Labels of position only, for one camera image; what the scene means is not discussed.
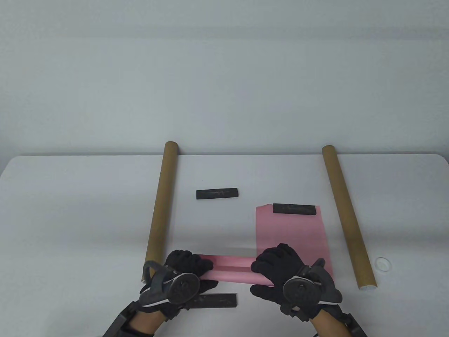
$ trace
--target finger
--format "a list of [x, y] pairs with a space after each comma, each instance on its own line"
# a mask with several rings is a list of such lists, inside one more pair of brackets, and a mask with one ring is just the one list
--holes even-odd
[[207, 271], [212, 270], [214, 268], [214, 263], [208, 259], [200, 259], [197, 263], [197, 276], [204, 275]]
[[192, 254], [191, 259], [193, 262], [198, 263], [199, 260], [201, 260], [201, 256], [199, 256], [198, 254]]
[[263, 255], [259, 256], [259, 258], [257, 260], [260, 262], [266, 262], [272, 266], [275, 266], [277, 263], [279, 263], [280, 258], [275, 253], [269, 252], [269, 253], [264, 253]]
[[181, 257], [181, 258], [188, 258], [191, 256], [192, 256], [192, 252], [189, 250], [181, 250], [180, 254], [179, 254], [179, 257]]
[[256, 297], [260, 297], [263, 300], [276, 302], [276, 290], [272, 287], [268, 287], [266, 285], [255, 284], [250, 288], [251, 294]]
[[282, 249], [288, 255], [299, 258], [297, 252], [292, 247], [290, 247], [289, 245], [287, 245], [287, 244], [279, 244], [279, 245], [277, 245], [277, 247]]
[[273, 247], [273, 248], [268, 248], [268, 249], [264, 250], [264, 252], [262, 254], [260, 254], [258, 257], [262, 257], [265, 254], [274, 254], [278, 257], [283, 257], [285, 252], [282, 249], [280, 249], [279, 247]]
[[211, 279], [203, 279], [199, 282], [199, 293], [202, 294], [208, 290], [215, 288], [218, 285], [218, 281]]
[[266, 262], [256, 260], [251, 264], [251, 271], [260, 273], [266, 278], [270, 279], [269, 276], [271, 276], [272, 274], [273, 266]]

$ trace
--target pink paper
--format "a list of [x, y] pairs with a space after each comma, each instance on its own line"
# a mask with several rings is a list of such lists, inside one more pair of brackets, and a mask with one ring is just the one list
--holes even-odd
[[[329, 246], [317, 206], [316, 215], [273, 213], [273, 205], [256, 208], [256, 244], [257, 254], [266, 248], [276, 247], [280, 243], [291, 246], [307, 265], [312, 265], [318, 258], [326, 261], [325, 269], [333, 275], [330, 262]], [[204, 274], [201, 279], [217, 281], [273, 285], [268, 279], [251, 271], [255, 257], [202, 255], [214, 262], [214, 269]]]
[[214, 269], [204, 274], [201, 279], [214, 279], [224, 282], [273, 285], [262, 274], [253, 273], [251, 264], [255, 257], [224, 255], [201, 255], [201, 258], [214, 262]]
[[311, 266], [317, 259], [324, 258], [325, 269], [333, 276], [326, 231], [321, 218], [320, 207], [316, 215], [273, 213], [273, 205], [255, 209], [255, 237], [257, 254], [278, 244], [288, 244], [301, 260]]

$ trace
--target hand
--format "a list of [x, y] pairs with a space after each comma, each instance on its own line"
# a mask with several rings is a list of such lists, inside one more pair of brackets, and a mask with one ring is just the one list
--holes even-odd
[[[265, 285], [253, 285], [250, 288], [254, 296], [264, 300], [275, 302], [279, 305], [288, 304], [282, 292], [284, 283], [297, 275], [304, 263], [292, 247], [287, 244], [279, 244], [275, 248], [268, 248], [260, 254], [251, 264], [251, 270], [261, 273], [271, 282], [274, 287]], [[301, 320], [314, 318], [322, 306], [301, 307], [298, 317]]]
[[[175, 250], [171, 252], [164, 265], [181, 273], [192, 273], [198, 277], [204, 275], [207, 271], [212, 270], [213, 262], [207, 259], [202, 259], [198, 254], [192, 254], [188, 250]], [[201, 294], [207, 290], [213, 289], [217, 286], [218, 281], [213, 280], [200, 280], [200, 286], [198, 294]], [[141, 294], [151, 286], [151, 282], [146, 284]], [[140, 307], [139, 311], [143, 312], [155, 312], [161, 311], [168, 319], [174, 318], [182, 309], [183, 306], [179, 306], [172, 303], [163, 303], [158, 306], [149, 308]]]

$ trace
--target white table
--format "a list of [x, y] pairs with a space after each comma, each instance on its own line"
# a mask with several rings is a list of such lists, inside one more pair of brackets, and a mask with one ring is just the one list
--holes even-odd
[[[438, 155], [340, 155], [379, 288], [357, 289], [321, 155], [180, 156], [167, 249], [255, 255], [255, 208], [321, 206], [335, 283], [369, 336], [442, 336], [449, 316], [449, 167]], [[141, 287], [161, 156], [24, 156], [0, 178], [5, 336], [98, 336]], [[232, 199], [197, 189], [238, 187]], [[310, 324], [237, 292], [236, 309], [190, 310], [163, 336], [312, 336]]]

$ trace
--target brown cardboard tube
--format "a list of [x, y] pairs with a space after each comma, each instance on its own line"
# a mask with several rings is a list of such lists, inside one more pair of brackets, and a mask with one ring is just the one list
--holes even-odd
[[152, 260], [161, 264], [164, 263], [165, 239], [172, 211], [177, 163], [178, 144], [166, 142], [145, 261]]
[[332, 145], [327, 145], [322, 149], [322, 153], [357, 285], [361, 290], [377, 288], [373, 268], [371, 267], [351, 197], [344, 181], [337, 151]]

